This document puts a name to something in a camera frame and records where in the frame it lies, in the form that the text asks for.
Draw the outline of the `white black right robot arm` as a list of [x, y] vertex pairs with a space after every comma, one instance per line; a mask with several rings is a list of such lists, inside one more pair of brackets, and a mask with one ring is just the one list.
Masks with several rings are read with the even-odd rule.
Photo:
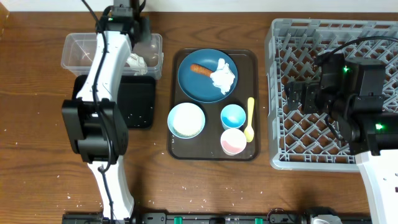
[[397, 114], [383, 110], [385, 65], [374, 58], [317, 57], [318, 81], [285, 85], [290, 110], [325, 113], [363, 179], [373, 223], [397, 223]]

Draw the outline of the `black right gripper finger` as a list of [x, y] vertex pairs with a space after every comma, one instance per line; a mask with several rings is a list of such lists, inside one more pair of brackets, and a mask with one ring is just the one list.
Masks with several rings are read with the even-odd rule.
[[302, 99], [302, 82], [288, 82], [285, 94], [289, 110], [297, 110]]
[[306, 83], [302, 93], [302, 111], [304, 113], [317, 113], [318, 108], [316, 105], [318, 92], [317, 83]]

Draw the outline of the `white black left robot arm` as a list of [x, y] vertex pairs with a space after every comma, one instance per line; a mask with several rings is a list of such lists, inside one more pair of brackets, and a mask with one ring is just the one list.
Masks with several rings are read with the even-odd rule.
[[124, 169], [129, 133], [117, 105], [127, 60], [138, 42], [151, 38], [146, 17], [102, 16], [96, 20], [96, 52], [76, 97], [62, 116], [74, 153], [87, 163], [103, 200], [102, 222], [132, 221], [134, 198]]

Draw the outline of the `white tissue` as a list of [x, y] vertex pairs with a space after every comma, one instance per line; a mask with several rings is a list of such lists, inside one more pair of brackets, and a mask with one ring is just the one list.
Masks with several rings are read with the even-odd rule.
[[217, 69], [210, 75], [210, 78], [213, 81], [213, 86], [219, 88], [220, 92], [225, 95], [231, 90], [236, 76], [229, 68], [229, 64], [225, 59], [220, 58]]

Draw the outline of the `white napkin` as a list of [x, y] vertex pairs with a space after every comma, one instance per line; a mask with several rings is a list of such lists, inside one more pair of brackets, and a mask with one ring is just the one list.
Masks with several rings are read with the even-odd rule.
[[126, 63], [129, 65], [134, 76], [141, 76], [147, 74], [147, 64], [145, 63], [143, 57], [131, 53], [128, 56]]

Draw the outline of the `light blue rice bowl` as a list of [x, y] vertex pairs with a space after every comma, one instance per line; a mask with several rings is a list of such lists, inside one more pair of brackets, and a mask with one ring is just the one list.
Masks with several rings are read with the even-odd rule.
[[174, 106], [167, 117], [169, 131], [181, 139], [199, 135], [205, 127], [203, 110], [193, 103], [180, 103]]

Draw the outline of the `orange carrot piece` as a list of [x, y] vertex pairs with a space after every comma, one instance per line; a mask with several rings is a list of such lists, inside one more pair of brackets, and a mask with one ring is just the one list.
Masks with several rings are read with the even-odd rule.
[[213, 73], [211, 70], [209, 70], [201, 65], [198, 65], [198, 64], [191, 64], [190, 70], [195, 73], [207, 76], [207, 77], [211, 77], [211, 74]]

